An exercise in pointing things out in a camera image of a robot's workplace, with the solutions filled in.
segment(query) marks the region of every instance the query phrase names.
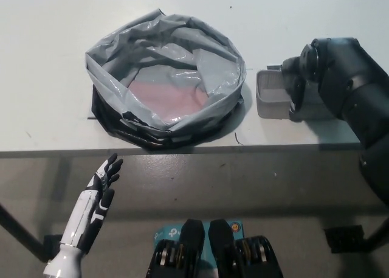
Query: gray floor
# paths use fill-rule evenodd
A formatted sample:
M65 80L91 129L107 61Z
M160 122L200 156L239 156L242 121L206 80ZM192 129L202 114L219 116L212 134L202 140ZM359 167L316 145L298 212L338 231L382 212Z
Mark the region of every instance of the gray floor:
M265 235L285 278L389 277L389 245L370 255L331 254L323 228L389 211L357 171L357 153L294 152L127 156L108 219L83 261L84 277L145 277L153 236L186 218L239 218ZM80 190L104 158L0 159L0 202L37 237L61 233ZM44 268L0 229L0 277Z

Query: gray plastic bag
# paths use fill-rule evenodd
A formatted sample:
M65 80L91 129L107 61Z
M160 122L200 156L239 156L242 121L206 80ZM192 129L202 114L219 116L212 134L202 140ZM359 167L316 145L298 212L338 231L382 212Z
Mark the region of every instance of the gray plastic bag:
M199 19L155 10L109 34L86 53L100 97L132 129L155 137L207 130L231 112L246 77L228 38Z

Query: robotic arm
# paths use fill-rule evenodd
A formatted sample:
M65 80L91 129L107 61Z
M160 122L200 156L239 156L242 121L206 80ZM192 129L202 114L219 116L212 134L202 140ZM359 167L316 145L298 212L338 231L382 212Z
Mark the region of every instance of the robotic arm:
M119 179L117 173L123 163L116 159L116 153L107 159L81 192L60 241L60 251L47 264L45 277L81 278L81 259L91 249L115 194L110 185Z
M283 62L294 78L291 112L302 105L305 83L318 83L324 104L344 120L364 151L360 170L376 195L389 205L389 76L354 38L314 39L299 57Z

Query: table surface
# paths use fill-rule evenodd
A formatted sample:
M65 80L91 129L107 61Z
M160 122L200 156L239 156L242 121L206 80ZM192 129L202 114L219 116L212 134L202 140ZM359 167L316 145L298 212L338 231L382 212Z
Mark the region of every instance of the table surface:
M307 124L259 118L255 75L298 55L314 38L334 36L358 38L389 70L387 0L0 0L0 156L145 153L87 120L92 83L84 53L110 31L156 8L209 23L246 61L241 117L220 138L189 152L357 145L346 123L337 120Z

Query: black robotic arm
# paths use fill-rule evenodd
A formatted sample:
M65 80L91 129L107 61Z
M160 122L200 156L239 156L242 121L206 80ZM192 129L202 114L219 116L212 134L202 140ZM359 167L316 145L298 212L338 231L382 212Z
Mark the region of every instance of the black robotic arm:
M314 39L299 57L283 62L296 76L292 112L302 105L305 83L318 83L324 104L354 131L364 151L360 171L389 206L389 76L354 38Z

